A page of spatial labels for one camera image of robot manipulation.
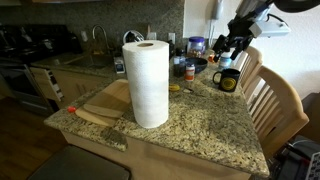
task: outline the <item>paper towel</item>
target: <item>paper towel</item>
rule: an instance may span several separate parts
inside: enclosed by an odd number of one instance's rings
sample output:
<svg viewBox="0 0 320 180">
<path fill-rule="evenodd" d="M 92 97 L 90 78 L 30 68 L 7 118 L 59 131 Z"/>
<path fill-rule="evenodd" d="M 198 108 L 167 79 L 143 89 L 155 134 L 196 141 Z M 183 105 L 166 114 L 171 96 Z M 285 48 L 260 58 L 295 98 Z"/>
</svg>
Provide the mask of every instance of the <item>paper towel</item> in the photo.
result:
<svg viewBox="0 0 320 180">
<path fill-rule="evenodd" d="M 147 40 L 122 50 L 134 117 L 144 128 L 158 127 L 169 117 L 169 44 Z"/>
</svg>

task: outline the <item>wall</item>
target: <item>wall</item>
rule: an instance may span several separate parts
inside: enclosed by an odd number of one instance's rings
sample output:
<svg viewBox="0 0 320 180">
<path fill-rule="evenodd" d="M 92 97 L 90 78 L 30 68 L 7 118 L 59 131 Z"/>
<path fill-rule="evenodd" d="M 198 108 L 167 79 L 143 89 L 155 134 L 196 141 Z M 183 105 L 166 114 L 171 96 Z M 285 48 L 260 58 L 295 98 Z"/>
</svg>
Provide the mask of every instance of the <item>wall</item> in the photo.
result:
<svg viewBox="0 0 320 180">
<path fill-rule="evenodd" d="M 214 0 L 186 0 L 184 37 L 207 36 Z M 234 17 L 240 0 L 224 0 L 222 18 L 216 22 L 214 37 L 227 35 L 227 23 Z M 300 98 L 320 91 L 320 6 L 300 13 L 271 12 L 284 19 L 292 32 L 282 37 L 259 38 L 251 43 L 263 54 L 263 65 L 284 77 L 298 91 Z"/>
<path fill-rule="evenodd" d="M 39 4 L 22 1 L 22 6 L 0 7 L 2 24 L 66 24 L 79 38 L 85 30 L 88 42 L 81 42 L 85 50 L 92 50 L 92 27 L 101 24 L 109 42 L 121 40 L 128 30 L 146 36 L 147 26 L 157 32 L 159 40 L 167 41 L 169 32 L 176 33 L 176 44 L 182 44 L 184 0 L 105 0 L 66 4 Z M 104 45 L 97 30 L 98 44 Z"/>
</svg>

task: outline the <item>mug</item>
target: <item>mug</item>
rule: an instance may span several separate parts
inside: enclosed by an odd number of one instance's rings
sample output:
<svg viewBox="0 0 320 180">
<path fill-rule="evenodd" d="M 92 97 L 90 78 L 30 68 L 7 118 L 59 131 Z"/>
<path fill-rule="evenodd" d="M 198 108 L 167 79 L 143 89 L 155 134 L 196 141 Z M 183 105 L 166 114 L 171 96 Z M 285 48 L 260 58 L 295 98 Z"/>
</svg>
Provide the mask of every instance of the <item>mug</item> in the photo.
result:
<svg viewBox="0 0 320 180">
<path fill-rule="evenodd" d="M 216 82 L 214 77 L 217 74 L 221 74 L 220 81 Z M 212 81 L 214 84 L 219 85 L 218 89 L 225 92 L 234 92 L 237 84 L 238 79 L 240 77 L 240 71 L 236 69 L 224 69 L 222 71 L 218 71 L 213 74 Z"/>
</svg>

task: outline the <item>granite countertop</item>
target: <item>granite countertop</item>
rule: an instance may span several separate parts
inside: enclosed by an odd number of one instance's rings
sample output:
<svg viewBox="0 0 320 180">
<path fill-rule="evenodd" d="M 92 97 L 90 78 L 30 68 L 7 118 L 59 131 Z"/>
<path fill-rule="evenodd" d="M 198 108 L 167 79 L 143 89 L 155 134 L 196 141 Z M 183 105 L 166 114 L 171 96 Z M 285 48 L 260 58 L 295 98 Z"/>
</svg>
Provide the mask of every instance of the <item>granite countertop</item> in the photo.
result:
<svg viewBox="0 0 320 180">
<path fill-rule="evenodd" d="M 58 58 L 73 58 L 65 54 Z M 113 67 L 90 69 L 54 64 L 55 58 L 33 63 L 34 66 L 106 77 L 96 90 L 71 105 L 80 107 L 114 80 Z M 234 93 L 217 90 L 211 82 L 216 66 L 209 64 L 191 83 L 172 76 L 170 83 L 179 84 L 179 92 L 169 93 L 169 119 L 158 128 L 145 129 L 134 118 L 132 107 L 110 128 L 97 125 L 61 109 L 45 120 L 45 124 L 94 142 L 125 151 L 125 136 L 176 150 L 227 167 L 267 177 L 269 170 L 255 133 L 240 87 Z"/>
<path fill-rule="evenodd" d="M 269 170 L 241 88 L 234 93 L 218 90 L 212 82 L 216 71 L 216 65 L 209 64 L 191 83 L 171 74 L 170 83 L 182 90 L 169 93 L 169 119 L 160 127 L 142 128 L 131 108 L 113 128 L 132 138 L 267 177 Z M 184 92 L 186 88 L 193 93 Z"/>
</svg>

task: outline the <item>kitchen sink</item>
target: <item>kitchen sink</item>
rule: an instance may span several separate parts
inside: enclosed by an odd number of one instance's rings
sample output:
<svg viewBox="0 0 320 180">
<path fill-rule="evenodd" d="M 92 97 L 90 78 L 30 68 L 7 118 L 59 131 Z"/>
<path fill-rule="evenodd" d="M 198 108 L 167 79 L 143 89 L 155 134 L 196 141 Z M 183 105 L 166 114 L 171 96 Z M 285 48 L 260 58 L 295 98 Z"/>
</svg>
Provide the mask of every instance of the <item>kitchen sink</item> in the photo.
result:
<svg viewBox="0 0 320 180">
<path fill-rule="evenodd" d="M 73 59 L 67 64 L 80 67 L 103 68 L 113 64 L 113 57 L 110 55 L 87 55 Z"/>
</svg>

